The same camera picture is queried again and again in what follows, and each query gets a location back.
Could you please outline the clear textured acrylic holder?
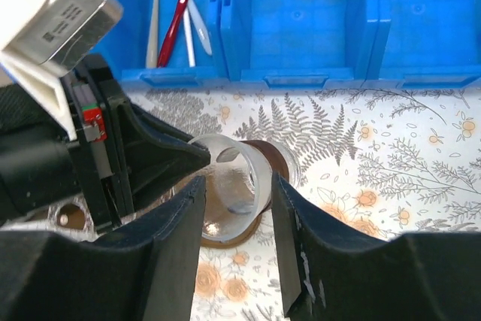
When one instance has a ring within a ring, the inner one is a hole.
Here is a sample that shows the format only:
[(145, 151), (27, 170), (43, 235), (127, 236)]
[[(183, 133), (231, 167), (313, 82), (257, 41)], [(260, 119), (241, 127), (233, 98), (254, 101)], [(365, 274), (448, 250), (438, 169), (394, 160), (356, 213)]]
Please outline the clear textured acrylic holder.
[[(174, 195), (170, 188), (156, 199), (150, 206), (121, 219), (121, 225), (132, 222), (150, 212), (154, 208), (169, 201)], [(66, 235), (77, 241), (94, 241), (107, 231), (97, 231), (83, 195), (77, 195), (67, 201), (61, 201), (49, 207), (47, 225), (55, 232)]]

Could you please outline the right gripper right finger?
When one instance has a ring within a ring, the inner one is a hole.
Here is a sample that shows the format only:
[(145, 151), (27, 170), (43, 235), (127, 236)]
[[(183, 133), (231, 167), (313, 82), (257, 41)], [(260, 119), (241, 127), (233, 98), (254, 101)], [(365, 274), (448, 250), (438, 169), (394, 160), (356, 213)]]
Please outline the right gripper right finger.
[(366, 235), (279, 174), (272, 217), (284, 315), (292, 320), (478, 320), (480, 235)]

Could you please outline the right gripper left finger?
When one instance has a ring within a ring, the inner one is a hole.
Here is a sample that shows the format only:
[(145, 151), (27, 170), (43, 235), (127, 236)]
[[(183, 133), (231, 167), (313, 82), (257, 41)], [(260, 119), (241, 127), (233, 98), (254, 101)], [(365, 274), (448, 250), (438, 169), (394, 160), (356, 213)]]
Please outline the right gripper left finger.
[(96, 241), (1, 234), (3, 320), (188, 320), (205, 179)]

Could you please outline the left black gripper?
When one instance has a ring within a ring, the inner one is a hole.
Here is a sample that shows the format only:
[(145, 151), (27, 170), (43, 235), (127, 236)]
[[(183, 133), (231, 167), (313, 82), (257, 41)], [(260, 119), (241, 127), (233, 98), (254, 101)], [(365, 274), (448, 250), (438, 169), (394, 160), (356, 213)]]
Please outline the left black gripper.
[(132, 104), (104, 57), (61, 79), (76, 140), (18, 83), (1, 88), (1, 222), (83, 194), (110, 230), (210, 162), (192, 136)]

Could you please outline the clear plastic cup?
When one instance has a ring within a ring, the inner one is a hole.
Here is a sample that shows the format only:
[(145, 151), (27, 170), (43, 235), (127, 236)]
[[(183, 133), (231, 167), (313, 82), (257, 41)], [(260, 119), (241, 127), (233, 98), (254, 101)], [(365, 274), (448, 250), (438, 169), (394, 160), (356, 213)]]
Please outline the clear plastic cup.
[(237, 141), (221, 134), (193, 138), (204, 146), (210, 163), (194, 173), (206, 179), (202, 228), (204, 247), (230, 248), (255, 232), (271, 207), (271, 177), (276, 171), (293, 186), (301, 181), (298, 157), (277, 141)]

